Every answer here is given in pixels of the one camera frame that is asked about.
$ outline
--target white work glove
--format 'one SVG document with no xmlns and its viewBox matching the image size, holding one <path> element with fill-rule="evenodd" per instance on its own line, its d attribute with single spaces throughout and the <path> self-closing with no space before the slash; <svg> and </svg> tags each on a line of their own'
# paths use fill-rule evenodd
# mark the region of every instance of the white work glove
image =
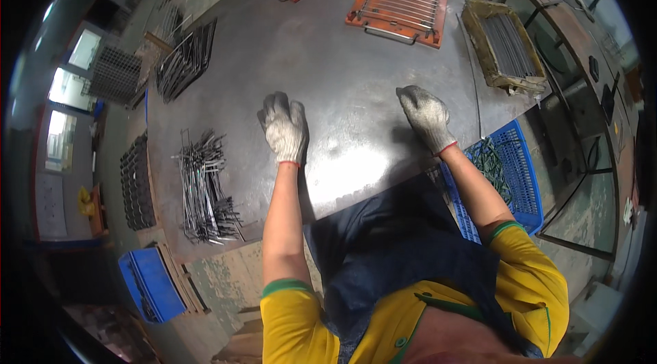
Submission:
<svg viewBox="0 0 657 364">
<path fill-rule="evenodd" d="M 287 95 L 276 92 L 268 95 L 258 120 L 265 131 L 265 139 L 276 154 L 276 162 L 292 162 L 301 166 L 308 142 L 308 125 L 304 106 L 298 101 L 288 104 Z"/>
<path fill-rule="evenodd" d="M 456 138 L 448 130 L 448 107 L 438 97 L 415 85 L 397 88 L 397 97 L 411 127 L 434 157 L 456 144 Z"/>
</svg>

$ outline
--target stack of metal rods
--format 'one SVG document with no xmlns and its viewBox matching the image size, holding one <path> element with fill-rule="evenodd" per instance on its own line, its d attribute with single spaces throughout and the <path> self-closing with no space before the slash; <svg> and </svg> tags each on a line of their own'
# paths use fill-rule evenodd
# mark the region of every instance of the stack of metal rods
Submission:
<svg viewBox="0 0 657 364">
<path fill-rule="evenodd" d="M 481 19 L 481 25 L 497 58 L 500 73 L 517 78 L 536 76 L 536 68 L 527 55 L 518 29 L 507 14 Z"/>
<path fill-rule="evenodd" d="M 155 67 L 158 93 L 165 103 L 174 101 L 208 68 L 217 18 L 197 26 L 173 52 L 161 57 Z"/>
<path fill-rule="evenodd" d="M 185 236 L 193 243 L 223 245 L 223 241 L 244 241 L 242 220 L 234 211 L 233 198 L 221 189 L 219 173 L 224 169 L 221 140 L 207 130 L 192 143 L 189 130 L 181 132 L 183 147 L 178 159 L 183 186 L 183 225 Z"/>
</svg>

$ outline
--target metal handle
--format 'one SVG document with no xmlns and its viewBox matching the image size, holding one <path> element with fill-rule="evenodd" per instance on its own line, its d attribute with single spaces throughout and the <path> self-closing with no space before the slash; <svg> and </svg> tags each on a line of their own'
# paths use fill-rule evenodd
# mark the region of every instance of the metal handle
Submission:
<svg viewBox="0 0 657 364">
<path fill-rule="evenodd" d="M 404 40 L 408 40 L 410 42 L 408 42 L 407 45 L 413 45 L 415 43 L 415 39 L 417 38 L 417 34 L 415 34 L 412 38 L 410 38 L 408 36 L 397 34 L 393 31 L 389 31 L 389 30 L 385 30 L 385 29 L 379 29 L 379 28 L 373 28 L 372 26 L 365 26 L 365 32 L 366 33 L 369 33 L 367 31 L 368 29 L 379 31 L 379 32 L 381 32 L 383 34 L 386 34 L 386 35 L 396 36 L 396 37 L 404 39 Z"/>
</svg>

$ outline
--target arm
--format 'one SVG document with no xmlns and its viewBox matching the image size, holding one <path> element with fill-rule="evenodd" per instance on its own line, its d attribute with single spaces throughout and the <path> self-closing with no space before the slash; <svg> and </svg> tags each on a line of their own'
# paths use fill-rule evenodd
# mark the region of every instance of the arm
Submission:
<svg viewBox="0 0 657 364">
<path fill-rule="evenodd" d="M 301 232 L 298 172 L 299 168 L 294 163 L 279 164 L 262 235 L 262 275 L 265 286 L 281 278 L 297 278 L 312 286 Z"/>
<path fill-rule="evenodd" d="M 297 191 L 297 176 L 308 142 L 304 107 L 298 101 L 288 103 L 285 93 L 276 92 L 265 98 L 258 119 L 278 163 L 262 237 L 264 284 L 296 278 L 312 287 Z"/>
<path fill-rule="evenodd" d="M 447 163 L 463 205 L 482 240 L 490 237 L 502 222 L 515 220 L 504 199 L 458 146 L 448 146 L 440 152 L 440 158 Z"/>
<path fill-rule="evenodd" d="M 417 131 L 434 157 L 447 163 L 479 237 L 484 241 L 503 221 L 514 220 L 497 190 L 456 146 L 449 132 L 447 106 L 427 90 L 417 86 L 397 89 L 399 102 L 413 129 Z"/>
</svg>

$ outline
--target worker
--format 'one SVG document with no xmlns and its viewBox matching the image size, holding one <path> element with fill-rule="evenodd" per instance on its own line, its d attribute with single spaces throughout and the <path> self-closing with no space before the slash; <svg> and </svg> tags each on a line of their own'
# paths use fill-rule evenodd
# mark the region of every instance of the worker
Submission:
<svg viewBox="0 0 657 364">
<path fill-rule="evenodd" d="M 397 96 L 411 127 L 447 163 L 481 245 L 461 236 L 424 174 L 302 227 L 304 108 L 284 93 L 268 96 L 258 118 L 278 171 L 262 240 L 263 363 L 549 358 L 568 324 L 566 280 L 458 147 L 445 104 L 417 86 L 398 88 Z"/>
</svg>

